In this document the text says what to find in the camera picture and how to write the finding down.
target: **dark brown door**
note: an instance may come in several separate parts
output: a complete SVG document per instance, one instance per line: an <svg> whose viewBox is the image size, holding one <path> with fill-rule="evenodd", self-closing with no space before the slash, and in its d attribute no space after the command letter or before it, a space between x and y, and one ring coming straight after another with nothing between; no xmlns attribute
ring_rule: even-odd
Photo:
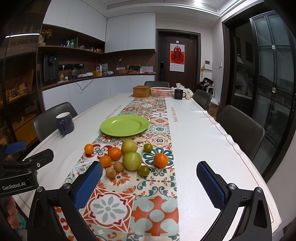
<svg viewBox="0 0 296 241"><path fill-rule="evenodd" d="M170 44L185 45L184 72L170 71ZM176 87L176 83L181 83L185 88L194 90L196 85L196 40L193 38L160 36L160 76L159 81L170 83L170 87Z"/></svg>

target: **orange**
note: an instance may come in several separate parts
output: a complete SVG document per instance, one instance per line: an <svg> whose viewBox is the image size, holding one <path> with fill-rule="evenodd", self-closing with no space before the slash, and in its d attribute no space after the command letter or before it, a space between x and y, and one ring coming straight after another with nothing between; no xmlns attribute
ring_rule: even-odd
<svg viewBox="0 0 296 241"><path fill-rule="evenodd" d="M154 165L158 168L165 168L168 164L168 157L165 154L158 153L154 156Z"/></svg>
<svg viewBox="0 0 296 241"><path fill-rule="evenodd" d="M111 165L111 157L104 155L100 158L100 163L103 167L108 167Z"/></svg>
<svg viewBox="0 0 296 241"><path fill-rule="evenodd" d="M111 147L108 150L108 156L111 157L113 161L117 161L121 158L121 150L118 147Z"/></svg>
<svg viewBox="0 0 296 241"><path fill-rule="evenodd" d="M94 152L94 147L92 144L86 144L84 147L84 151L86 154L92 154Z"/></svg>

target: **floral tile pattern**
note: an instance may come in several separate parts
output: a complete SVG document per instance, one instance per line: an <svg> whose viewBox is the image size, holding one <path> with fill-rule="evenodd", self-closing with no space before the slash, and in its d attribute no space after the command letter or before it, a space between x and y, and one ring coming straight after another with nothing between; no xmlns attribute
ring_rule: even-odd
<svg viewBox="0 0 296 241"><path fill-rule="evenodd" d="M180 241L174 156L165 99L134 98L119 115L141 115L149 120L150 126L130 137L102 133L92 143L94 152L81 156L65 182L72 183L93 161L107 155L111 147L121 148L127 139L138 144L142 165L150 168L150 174L142 177L137 171L124 169L109 179L104 168L86 207L79 212L99 241ZM144 152L146 143L153 146L150 153ZM168 157L165 168L154 165L157 153ZM57 207L56 212L68 239L76 240L62 210Z"/></svg>

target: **glass sliding door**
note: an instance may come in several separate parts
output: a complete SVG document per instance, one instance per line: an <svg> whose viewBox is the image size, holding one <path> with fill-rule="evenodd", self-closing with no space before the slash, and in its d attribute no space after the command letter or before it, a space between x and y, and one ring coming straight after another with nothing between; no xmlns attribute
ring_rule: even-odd
<svg viewBox="0 0 296 241"><path fill-rule="evenodd" d="M257 95L252 118L265 129L265 138L253 163L261 175L273 165L293 118L295 98L295 43L274 11L250 19L257 40Z"/></svg>

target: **green plate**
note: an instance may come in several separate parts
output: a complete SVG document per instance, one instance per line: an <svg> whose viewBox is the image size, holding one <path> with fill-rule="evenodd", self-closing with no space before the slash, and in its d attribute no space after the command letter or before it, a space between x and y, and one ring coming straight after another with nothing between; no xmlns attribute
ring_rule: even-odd
<svg viewBox="0 0 296 241"><path fill-rule="evenodd" d="M117 115L101 124L101 131L109 136L127 137L139 134L149 127L149 120L139 115Z"/></svg>

